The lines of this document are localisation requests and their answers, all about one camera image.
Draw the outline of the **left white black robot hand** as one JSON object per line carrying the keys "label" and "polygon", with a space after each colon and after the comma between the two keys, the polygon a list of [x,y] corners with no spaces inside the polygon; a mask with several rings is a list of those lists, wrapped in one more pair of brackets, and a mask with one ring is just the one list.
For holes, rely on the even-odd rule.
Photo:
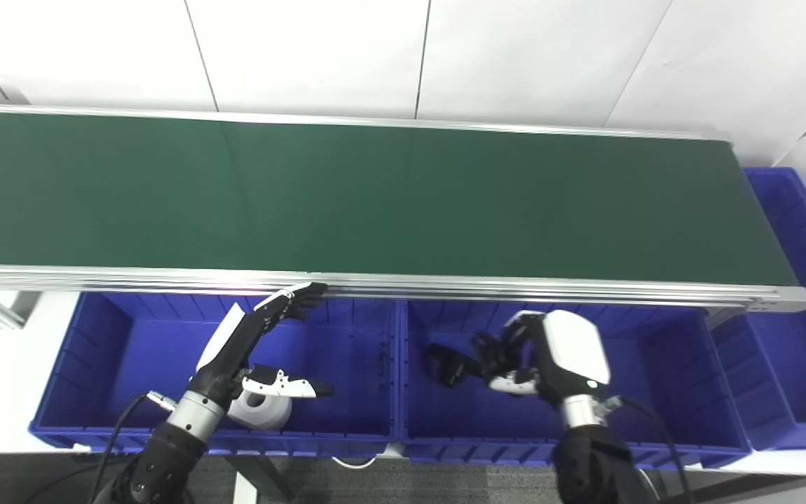
{"label": "left white black robot hand", "polygon": [[288,374],[278,367],[247,367],[248,359],[263,335],[286,319],[304,320],[309,310],[325,299],[327,284],[300,283],[285,287],[260,301],[234,324],[224,344],[208,363],[196,371],[183,394],[205,405],[228,412],[243,392],[275,398],[330,398],[329,381]]}

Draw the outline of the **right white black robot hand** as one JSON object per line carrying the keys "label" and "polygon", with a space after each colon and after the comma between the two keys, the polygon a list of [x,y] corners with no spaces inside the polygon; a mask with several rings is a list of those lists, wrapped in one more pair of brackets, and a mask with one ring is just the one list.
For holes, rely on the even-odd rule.
{"label": "right white black robot hand", "polygon": [[510,396],[537,395],[559,407],[569,398],[600,400],[611,371],[596,325],[566,310],[522,310],[494,336],[472,336],[484,385]]}

